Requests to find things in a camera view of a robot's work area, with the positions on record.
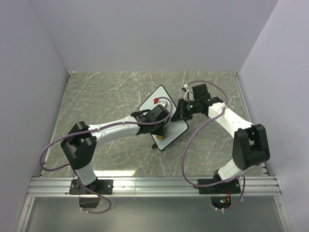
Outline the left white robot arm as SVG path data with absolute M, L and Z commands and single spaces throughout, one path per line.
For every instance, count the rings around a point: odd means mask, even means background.
M 81 180 L 82 191 L 86 194 L 101 191 L 90 165 L 97 145 L 140 134 L 163 135 L 168 115 L 168 109 L 159 104 L 151 110 L 133 112 L 111 124 L 88 126 L 83 121 L 76 123 L 68 134 L 69 138 L 63 139 L 60 146 Z

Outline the yellow black eraser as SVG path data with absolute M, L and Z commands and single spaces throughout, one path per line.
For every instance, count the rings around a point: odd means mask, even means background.
M 158 139 L 158 140 L 163 140 L 163 139 L 164 139 L 164 136 L 163 136 L 163 135 L 157 135 L 157 136 L 156 136 L 156 139 Z

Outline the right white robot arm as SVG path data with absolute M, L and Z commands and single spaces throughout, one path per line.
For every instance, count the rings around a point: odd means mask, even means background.
M 187 183 L 196 188 L 213 186 L 216 192 L 224 193 L 230 188 L 230 182 L 240 177 L 247 169 L 268 161 L 270 151 L 265 127 L 262 124 L 253 124 L 237 115 L 228 108 L 228 100 L 212 97 L 207 84 L 207 81 L 201 81 L 199 85 L 193 87 L 183 86 L 185 94 L 192 92 L 193 99 L 190 100 L 187 96 L 179 99 L 171 121 L 191 120 L 194 114 L 203 114 L 208 117 L 208 121 L 197 131 L 215 121 L 232 136 L 232 159 L 214 173 L 212 183 L 195 184 L 185 178 Z

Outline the small white whiteboard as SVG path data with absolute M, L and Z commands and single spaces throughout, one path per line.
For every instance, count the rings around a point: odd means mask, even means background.
M 155 98 L 160 98 L 161 101 L 167 102 L 167 110 L 171 110 L 172 113 L 165 124 L 165 133 L 163 139 L 157 139 L 156 135 L 151 135 L 154 140 L 153 148 L 157 148 L 160 151 L 166 149 L 169 145 L 175 142 L 179 137 L 181 137 L 186 131 L 188 131 L 189 126 L 186 121 L 176 121 L 171 122 L 170 119 L 176 112 L 177 106 L 172 100 L 171 96 L 168 94 L 167 90 L 163 85 L 159 85 L 138 107 L 139 111 L 152 109 L 154 106 Z

